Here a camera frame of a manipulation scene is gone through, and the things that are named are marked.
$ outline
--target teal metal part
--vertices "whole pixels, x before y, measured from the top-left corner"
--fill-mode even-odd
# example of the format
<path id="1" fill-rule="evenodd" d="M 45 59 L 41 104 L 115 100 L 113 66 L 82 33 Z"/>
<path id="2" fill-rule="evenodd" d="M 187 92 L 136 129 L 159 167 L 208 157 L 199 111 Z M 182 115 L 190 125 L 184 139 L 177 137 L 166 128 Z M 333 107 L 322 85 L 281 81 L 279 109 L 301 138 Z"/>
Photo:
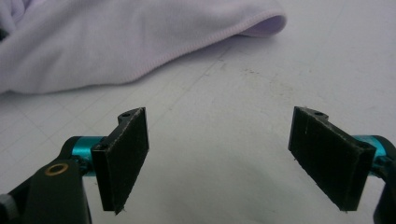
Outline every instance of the teal metal part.
<path id="1" fill-rule="evenodd" d="M 102 139 L 103 136 L 83 136 L 77 140 L 76 144 L 73 147 L 72 155 L 80 156 L 91 167 L 91 169 L 89 169 L 89 172 L 85 175 L 96 176 L 96 173 L 93 169 L 91 148 L 94 145 L 98 144 Z"/>
<path id="2" fill-rule="evenodd" d="M 384 146 L 372 135 L 354 135 L 353 136 L 356 140 L 361 142 L 368 143 L 376 148 L 376 152 L 373 159 L 373 169 L 383 166 L 384 164 L 381 162 L 384 157 L 387 157 L 387 151 L 385 150 Z"/>

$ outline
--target screw hole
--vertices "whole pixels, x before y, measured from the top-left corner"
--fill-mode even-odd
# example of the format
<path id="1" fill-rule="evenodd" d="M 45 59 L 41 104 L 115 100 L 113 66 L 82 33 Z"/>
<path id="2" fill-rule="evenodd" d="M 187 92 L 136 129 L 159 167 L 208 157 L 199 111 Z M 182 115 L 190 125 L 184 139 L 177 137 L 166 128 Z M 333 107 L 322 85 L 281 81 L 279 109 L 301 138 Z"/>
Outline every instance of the screw hole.
<path id="1" fill-rule="evenodd" d="M 49 168 L 47 168 L 45 174 L 48 176 L 59 175 L 65 172 L 68 168 L 69 165 L 67 165 L 66 163 L 58 163 L 55 165 L 51 165 Z"/>

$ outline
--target white surface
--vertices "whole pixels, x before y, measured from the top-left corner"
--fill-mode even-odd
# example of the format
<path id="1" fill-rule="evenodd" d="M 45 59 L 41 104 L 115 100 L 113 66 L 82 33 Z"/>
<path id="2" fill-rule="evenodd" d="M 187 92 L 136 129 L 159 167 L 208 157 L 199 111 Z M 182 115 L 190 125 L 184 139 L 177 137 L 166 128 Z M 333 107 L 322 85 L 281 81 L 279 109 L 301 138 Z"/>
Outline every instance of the white surface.
<path id="1" fill-rule="evenodd" d="M 347 133 L 396 143 L 396 2 L 279 1 L 289 23 L 269 39 L 236 36 L 139 81 L 47 95 L 0 95 L 0 192 L 57 156 L 73 135 L 106 135 L 118 114 L 148 112 L 150 152 L 125 212 L 93 223 L 372 223 L 370 177 L 342 213 L 288 151 L 292 109 Z"/>

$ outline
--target light purple fabric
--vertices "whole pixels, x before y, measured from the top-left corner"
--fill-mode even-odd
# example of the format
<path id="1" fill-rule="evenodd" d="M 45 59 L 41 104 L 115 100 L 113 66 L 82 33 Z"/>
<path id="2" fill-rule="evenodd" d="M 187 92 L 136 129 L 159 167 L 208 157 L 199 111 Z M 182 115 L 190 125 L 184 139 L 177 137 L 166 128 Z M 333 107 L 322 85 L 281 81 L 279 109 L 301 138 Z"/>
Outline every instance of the light purple fabric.
<path id="1" fill-rule="evenodd" d="M 0 44 L 0 93 L 121 84 L 232 35 L 280 32 L 276 0 L 51 0 Z"/>

